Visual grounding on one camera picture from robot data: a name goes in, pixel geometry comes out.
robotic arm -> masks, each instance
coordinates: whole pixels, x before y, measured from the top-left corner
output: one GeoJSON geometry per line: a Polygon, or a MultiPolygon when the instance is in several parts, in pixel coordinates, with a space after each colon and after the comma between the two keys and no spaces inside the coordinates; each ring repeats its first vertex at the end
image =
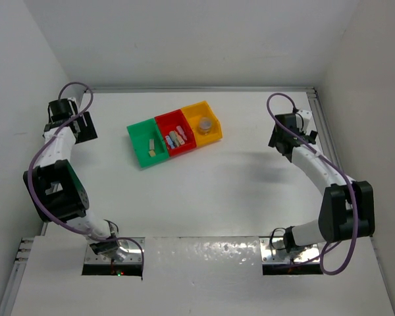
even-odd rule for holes
{"type": "MultiPolygon", "coordinates": [[[[349,240],[353,233],[352,203],[342,176],[319,159],[321,152],[316,145],[317,132],[306,134],[312,118],[310,111],[294,109],[293,113],[276,115],[278,121],[293,133],[299,135],[318,151],[313,153],[299,139],[275,125],[270,147],[275,147],[291,163],[299,167],[323,194],[319,218],[299,226],[286,228],[283,236],[287,252],[296,251],[304,246],[320,242],[339,242],[349,240]]],[[[355,192],[358,209],[357,237],[371,236],[375,231],[373,189],[367,181],[355,181],[348,177],[355,192]]]]}
{"type": "MultiPolygon", "coordinates": [[[[74,98],[60,99],[52,101],[48,111],[49,122],[43,135],[46,143],[54,137],[58,127],[78,114],[78,107],[74,98]]],[[[73,228],[90,232],[86,238],[95,254],[122,261],[128,253],[125,243],[119,240],[96,242],[114,240],[118,231],[112,222],[100,219],[89,210],[88,195],[70,165],[73,145],[95,138],[97,134],[89,112],[64,127],[34,167],[34,190],[52,215],[73,228]]],[[[24,182],[28,187],[28,171],[24,173],[24,182]]],[[[35,202],[34,205],[41,219],[50,222],[35,202]]]]}

yellow bin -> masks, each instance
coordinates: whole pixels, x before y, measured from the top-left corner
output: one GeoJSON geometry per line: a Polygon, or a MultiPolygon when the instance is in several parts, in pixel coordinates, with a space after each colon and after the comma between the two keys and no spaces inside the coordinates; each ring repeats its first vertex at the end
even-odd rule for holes
{"type": "Polygon", "coordinates": [[[217,117],[213,114],[208,102],[202,101],[187,107],[183,107],[181,110],[190,127],[192,128],[197,147],[216,142],[223,137],[221,124],[219,123],[217,117]],[[199,122],[203,117],[209,118],[212,122],[211,130],[206,134],[202,134],[199,131],[199,122]]]}

plastic bin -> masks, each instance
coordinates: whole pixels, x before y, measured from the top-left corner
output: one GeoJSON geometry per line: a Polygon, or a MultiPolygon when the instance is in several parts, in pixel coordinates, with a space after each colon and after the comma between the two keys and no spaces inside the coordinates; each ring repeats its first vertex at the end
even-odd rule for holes
{"type": "Polygon", "coordinates": [[[216,142],[223,137],[221,124],[219,123],[217,117],[213,114],[212,109],[206,101],[183,107],[181,108],[181,111],[192,128],[196,145],[198,147],[216,142]],[[199,121],[202,117],[211,119],[213,124],[211,131],[206,135],[203,135],[199,132],[199,121]]]}
{"type": "Polygon", "coordinates": [[[175,110],[164,115],[159,115],[158,117],[155,117],[155,122],[157,122],[159,131],[163,136],[163,141],[171,157],[196,148],[194,133],[192,132],[192,129],[190,128],[188,121],[184,117],[181,110],[175,110]],[[169,135],[169,132],[171,131],[177,131],[177,126],[181,126],[187,137],[187,140],[183,139],[185,143],[184,145],[171,149],[170,145],[165,139],[165,136],[169,135]]]}
{"type": "Polygon", "coordinates": [[[139,165],[142,168],[152,166],[169,158],[167,147],[154,118],[127,126],[127,131],[132,140],[139,165]],[[155,146],[154,157],[149,155],[149,140],[152,138],[155,146]]]}

gray wall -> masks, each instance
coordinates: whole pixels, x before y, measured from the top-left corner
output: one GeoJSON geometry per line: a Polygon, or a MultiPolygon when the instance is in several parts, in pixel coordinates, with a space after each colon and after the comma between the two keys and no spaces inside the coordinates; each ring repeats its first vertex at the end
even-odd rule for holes
{"type": "Polygon", "coordinates": [[[345,170],[374,187],[375,243],[395,306],[395,0],[361,2],[320,94],[345,170]]]}
{"type": "Polygon", "coordinates": [[[67,81],[23,1],[0,0],[0,301],[20,238],[40,231],[22,173],[67,81]]]}
{"type": "Polygon", "coordinates": [[[66,73],[96,86],[317,83],[358,0],[25,0],[66,73]]]}

white table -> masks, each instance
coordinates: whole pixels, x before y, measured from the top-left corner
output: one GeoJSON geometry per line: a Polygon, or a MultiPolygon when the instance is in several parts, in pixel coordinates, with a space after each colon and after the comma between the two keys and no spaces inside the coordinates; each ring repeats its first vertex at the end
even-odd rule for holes
{"type": "MultiPolygon", "coordinates": [[[[368,238],[341,275],[262,276],[257,236],[315,219],[321,204],[304,173],[267,147],[269,94],[96,94],[99,138],[76,145],[71,162],[91,209],[123,236],[146,237],[144,281],[82,276],[85,240],[52,224],[34,242],[12,315],[393,315],[368,238]],[[224,138],[141,170],[126,126],[202,100],[224,138]]],[[[309,109],[305,92],[288,94],[309,109]]],[[[273,111],[291,105],[276,97],[273,111]]]]}

